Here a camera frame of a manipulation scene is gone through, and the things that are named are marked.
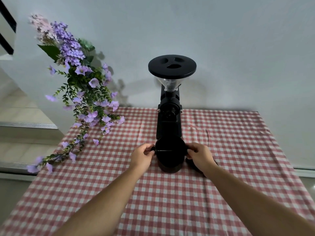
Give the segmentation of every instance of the black coffee grinder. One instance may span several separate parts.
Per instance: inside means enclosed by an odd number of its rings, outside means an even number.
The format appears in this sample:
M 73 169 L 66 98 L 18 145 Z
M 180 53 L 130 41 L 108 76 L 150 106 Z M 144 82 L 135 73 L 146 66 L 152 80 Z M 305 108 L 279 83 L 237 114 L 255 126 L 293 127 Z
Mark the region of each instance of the black coffee grinder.
M 187 153 L 181 139 L 179 86 L 186 77 L 195 73 L 197 65 L 186 56 L 162 55 L 152 59 L 148 67 L 150 73 L 162 83 L 155 151 L 160 168 L 174 173 L 182 167 Z

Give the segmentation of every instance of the flower bouquet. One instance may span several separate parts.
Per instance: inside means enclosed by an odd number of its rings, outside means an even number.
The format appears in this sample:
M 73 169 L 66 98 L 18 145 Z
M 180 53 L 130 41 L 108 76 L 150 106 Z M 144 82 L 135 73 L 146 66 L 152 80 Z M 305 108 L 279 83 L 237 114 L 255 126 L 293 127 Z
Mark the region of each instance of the flower bouquet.
M 53 165 L 70 158 L 76 161 L 77 154 L 82 151 L 89 127 L 100 125 L 100 138 L 93 139 L 98 145 L 101 137 L 108 134 L 115 123 L 124 122 L 124 116 L 115 115 L 119 106 L 113 99 L 117 92 L 111 92 L 107 85 L 112 80 L 112 74 L 106 63 L 102 67 L 91 65 L 94 56 L 90 54 L 95 47 L 84 39 L 75 39 L 66 31 L 68 26 L 63 22 L 49 23 L 41 15 L 31 15 L 31 24 L 37 30 L 38 45 L 62 70 L 49 66 L 50 74 L 65 76 L 63 84 L 53 95 L 46 95 L 49 101 L 56 102 L 62 92 L 62 102 L 65 110 L 73 110 L 76 122 L 73 127 L 79 128 L 80 133 L 72 142 L 62 142 L 63 150 L 49 156 L 39 156 L 34 164 L 28 167 L 31 173 L 38 172 L 38 166 L 46 166 L 51 173 Z

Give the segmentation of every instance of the transparent hopper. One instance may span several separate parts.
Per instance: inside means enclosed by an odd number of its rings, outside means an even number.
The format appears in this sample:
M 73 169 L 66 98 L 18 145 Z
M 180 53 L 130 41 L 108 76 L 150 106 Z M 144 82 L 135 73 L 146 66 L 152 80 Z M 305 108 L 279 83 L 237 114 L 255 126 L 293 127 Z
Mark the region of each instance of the transparent hopper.
M 172 92 L 172 91 L 175 91 L 177 90 L 177 87 L 182 83 L 182 81 L 184 79 L 162 79 L 162 78 L 159 78 L 159 77 L 156 77 L 160 82 L 161 84 L 163 84 L 163 86 L 165 87 L 164 88 L 164 91 L 169 91 L 169 92 Z

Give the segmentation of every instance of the table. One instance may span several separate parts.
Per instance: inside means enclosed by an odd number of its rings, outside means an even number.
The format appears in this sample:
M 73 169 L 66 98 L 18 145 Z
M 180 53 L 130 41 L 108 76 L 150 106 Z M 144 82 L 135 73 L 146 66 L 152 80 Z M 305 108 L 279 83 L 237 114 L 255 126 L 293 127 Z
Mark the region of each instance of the table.
M 92 128 L 76 163 L 67 160 L 50 175 L 39 172 L 0 235 L 50 235 L 128 167 L 136 146 L 155 143 L 156 109 L 119 108 L 117 113 L 125 123 L 112 127 L 98 146 L 92 139 L 99 127 Z M 182 130 L 185 142 L 208 145 L 219 166 L 315 223 L 315 203 L 258 112 L 184 109 Z M 76 134 L 70 129 L 63 141 Z M 250 233 L 210 180 L 186 163 L 175 174 L 163 173 L 153 158 L 116 235 Z

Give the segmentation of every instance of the staircase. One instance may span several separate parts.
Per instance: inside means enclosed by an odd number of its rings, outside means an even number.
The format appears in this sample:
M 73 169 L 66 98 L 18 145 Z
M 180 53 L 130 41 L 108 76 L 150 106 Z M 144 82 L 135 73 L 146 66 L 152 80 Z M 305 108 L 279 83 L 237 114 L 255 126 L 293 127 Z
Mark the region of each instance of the staircase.
M 35 175 L 27 166 L 50 155 L 63 138 L 57 126 L 20 89 L 0 100 L 0 178 Z

